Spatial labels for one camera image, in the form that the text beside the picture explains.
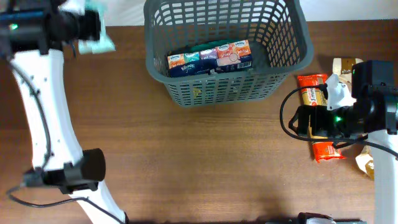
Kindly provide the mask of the light teal snack packet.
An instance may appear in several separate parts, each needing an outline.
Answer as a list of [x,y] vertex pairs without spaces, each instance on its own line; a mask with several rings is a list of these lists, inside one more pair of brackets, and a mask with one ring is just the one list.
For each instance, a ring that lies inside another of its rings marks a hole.
[[104,13],[106,7],[103,3],[96,1],[85,1],[85,9],[94,10],[99,13],[99,21],[101,29],[99,40],[80,40],[78,42],[78,50],[80,54],[102,54],[106,52],[114,52],[116,50],[114,42],[106,33],[104,22]]

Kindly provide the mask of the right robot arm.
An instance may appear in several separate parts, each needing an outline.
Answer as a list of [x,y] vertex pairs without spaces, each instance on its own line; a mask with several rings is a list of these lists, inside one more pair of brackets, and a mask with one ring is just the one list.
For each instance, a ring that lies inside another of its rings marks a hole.
[[282,129],[301,141],[369,147],[376,166],[374,221],[397,223],[397,87],[392,62],[354,64],[351,88],[335,74],[316,88],[328,104],[299,106]]

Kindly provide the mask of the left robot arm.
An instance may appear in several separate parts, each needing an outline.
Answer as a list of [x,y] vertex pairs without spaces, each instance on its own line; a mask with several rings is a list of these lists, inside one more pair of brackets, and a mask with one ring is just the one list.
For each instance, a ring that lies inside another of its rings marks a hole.
[[75,136],[63,82],[63,48],[100,54],[115,46],[94,1],[7,1],[1,9],[1,59],[19,87],[32,138],[32,168],[20,188],[57,188],[93,223],[127,223],[104,181],[101,149]]

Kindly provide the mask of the spaghetti packet orange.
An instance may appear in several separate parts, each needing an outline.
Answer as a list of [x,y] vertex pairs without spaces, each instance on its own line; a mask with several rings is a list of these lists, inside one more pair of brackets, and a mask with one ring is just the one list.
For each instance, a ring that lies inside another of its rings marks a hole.
[[[328,75],[299,75],[297,77],[299,87],[325,84]],[[326,106],[327,99],[324,93],[318,88],[304,88],[301,90],[303,103],[310,106]],[[320,163],[321,160],[344,159],[339,149],[333,147],[332,142],[312,142],[313,155],[315,160]]]

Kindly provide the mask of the cream cookie bag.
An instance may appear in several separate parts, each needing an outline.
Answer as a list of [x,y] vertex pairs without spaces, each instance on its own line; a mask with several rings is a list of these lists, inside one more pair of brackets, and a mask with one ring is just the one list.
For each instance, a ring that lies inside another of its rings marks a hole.
[[334,58],[333,73],[339,76],[341,82],[351,83],[352,67],[357,63],[363,62],[360,58]]
[[358,168],[370,179],[374,180],[374,163],[369,146],[364,146],[361,153],[355,158]]

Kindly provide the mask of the tissue multipack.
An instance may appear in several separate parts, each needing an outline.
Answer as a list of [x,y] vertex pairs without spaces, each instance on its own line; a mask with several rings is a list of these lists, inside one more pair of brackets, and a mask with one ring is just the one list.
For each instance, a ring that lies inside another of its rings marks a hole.
[[252,52],[247,40],[238,40],[200,52],[168,55],[167,66],[172,78],[238,72],[252,67]]

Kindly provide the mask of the green coffee bag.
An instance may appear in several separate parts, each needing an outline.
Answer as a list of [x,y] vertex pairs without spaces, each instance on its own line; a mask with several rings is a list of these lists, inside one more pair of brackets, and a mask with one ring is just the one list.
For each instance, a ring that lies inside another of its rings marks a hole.
[[193,52],[200,52],[203,50],[213,49],[215,47],[219,47],[224,44],[230,44],[233,42],[237,42],[237,39],[224,39],[224,40],[215,40],[195,46],[186,45],[185,47],[181,47],[176,50],[170,50],[168,55],[177,55],[177,54],[185,54],[185,53],[193,53]]

